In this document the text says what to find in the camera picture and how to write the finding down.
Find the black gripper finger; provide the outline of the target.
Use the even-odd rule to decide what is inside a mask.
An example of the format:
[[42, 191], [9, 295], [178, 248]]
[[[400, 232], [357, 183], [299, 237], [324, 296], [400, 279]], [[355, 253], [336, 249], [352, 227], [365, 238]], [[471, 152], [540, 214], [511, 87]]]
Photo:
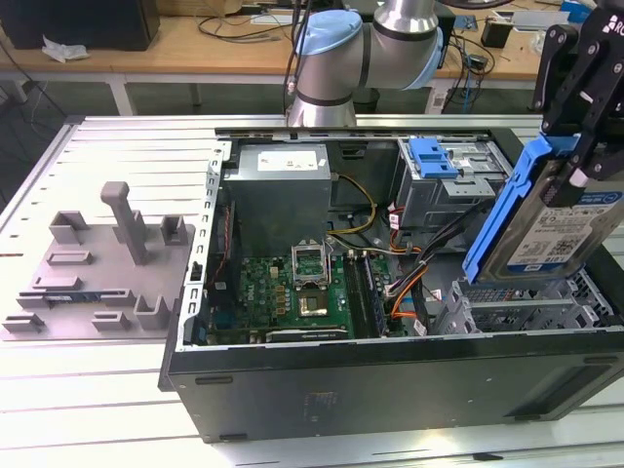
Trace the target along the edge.
[[574, 94], [578, 101], [574, 107], [570, 133], [578, 136], [567, 161], [544, 192], [548, 206], [571, 206], [585, 191], [591, 180], [605, 181], [623, 171], [623, 76], [612, 80], [616, 87], [601, 92], [598, 97], [588, 97], [582, 90], [583, 72], [578, 58], [573, 67], [576, 78]]
[[541, 132], [551, 136], [570, 133], [576, 78], [572, 71], [577, 61], [578, 31], [566, 24], [551, 26], [545, 34], [531, 109], [542, 115]]

